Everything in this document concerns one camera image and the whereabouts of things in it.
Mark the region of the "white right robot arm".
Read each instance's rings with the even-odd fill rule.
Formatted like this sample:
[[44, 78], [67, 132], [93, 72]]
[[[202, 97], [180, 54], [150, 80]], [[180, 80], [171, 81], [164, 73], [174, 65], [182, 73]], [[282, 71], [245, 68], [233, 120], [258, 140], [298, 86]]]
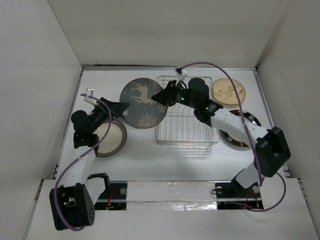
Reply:
[[176, 103], [190, 107], [202, 123], [226, 132], [253, 150], [254, 162], [241, 170], [231, 184], [231, 191], [242, 197], [260, 178], [271, 178], [291, 157], [283, 131], [278, 127], [266, 129], [234, 115], [210, 99], [209, 87], [201, 78], [192, 78], [188, 87], [171, 80], [152, 100], [171, 107]]

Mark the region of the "beige leaf pattern plate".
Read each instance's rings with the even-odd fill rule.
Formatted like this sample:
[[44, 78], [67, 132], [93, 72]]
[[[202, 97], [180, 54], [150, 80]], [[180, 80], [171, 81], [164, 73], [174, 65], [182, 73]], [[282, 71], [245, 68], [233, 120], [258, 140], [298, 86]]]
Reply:
[[[237, 80], [232, 80], [235, 89], [238, 93], [240, 103], [242, 103], [246, 98], [245, 87], [238, 82]], [[213, 95], [214, 99], [222, 104], [227, 106], [238, 105], [238, 99], [235, 93], [235, 89], [228, 78], [220, 78], [213, 83]]]

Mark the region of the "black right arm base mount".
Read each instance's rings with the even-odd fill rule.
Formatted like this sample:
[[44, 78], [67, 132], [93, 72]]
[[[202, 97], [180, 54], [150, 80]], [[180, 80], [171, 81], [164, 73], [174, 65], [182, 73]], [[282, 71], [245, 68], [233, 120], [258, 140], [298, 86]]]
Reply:
[[216, 197], [218, 210], [240, 210], [264, 208], [259, 184], [256, 182], [246, 189], [236, 191], [230, 181], [218, 181], [211, 194]]

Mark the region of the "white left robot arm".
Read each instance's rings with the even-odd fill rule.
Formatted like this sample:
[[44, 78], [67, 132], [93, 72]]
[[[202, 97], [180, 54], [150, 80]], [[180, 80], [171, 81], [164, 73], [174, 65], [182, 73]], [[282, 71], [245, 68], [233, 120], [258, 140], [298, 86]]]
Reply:
[[112, 102], [105, 98], [85, 96], [94, 106], [90, 113], [77, 110], [71, 115], [73, 124], [73, 157], [50, 190], [49, 200], [55, 229], [81, 231], [95, 221], [98, 198], [112, 195], [107, 173], [90, 173], [96, 158], [111, 157], [127, 141], [127, 130], [117, 119], [130, 106], [128, 102]]

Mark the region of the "grey reindeer round plate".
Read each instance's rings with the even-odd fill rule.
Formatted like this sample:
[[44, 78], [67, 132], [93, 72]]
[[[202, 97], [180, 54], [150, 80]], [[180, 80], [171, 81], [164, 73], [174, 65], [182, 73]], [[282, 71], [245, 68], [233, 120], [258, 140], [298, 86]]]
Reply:
[[167, 107], [152, 100], [152, 96], [161, 92], [163, 87], [150, 78], [136, 78], [130, 81], [120, 94], [121, 103], [129, 103], [122, 113], [130, 125], [138, 129], [150, 129], [165, 118]]

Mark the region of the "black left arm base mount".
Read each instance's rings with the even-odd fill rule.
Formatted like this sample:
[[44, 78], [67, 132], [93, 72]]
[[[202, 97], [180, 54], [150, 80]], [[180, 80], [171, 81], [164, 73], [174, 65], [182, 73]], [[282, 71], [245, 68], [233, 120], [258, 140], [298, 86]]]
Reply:
[[127, 181], [112, 181], [109, 192], [103, 192], [94, 207], [97, 211], [121, 211], [127, 209]]

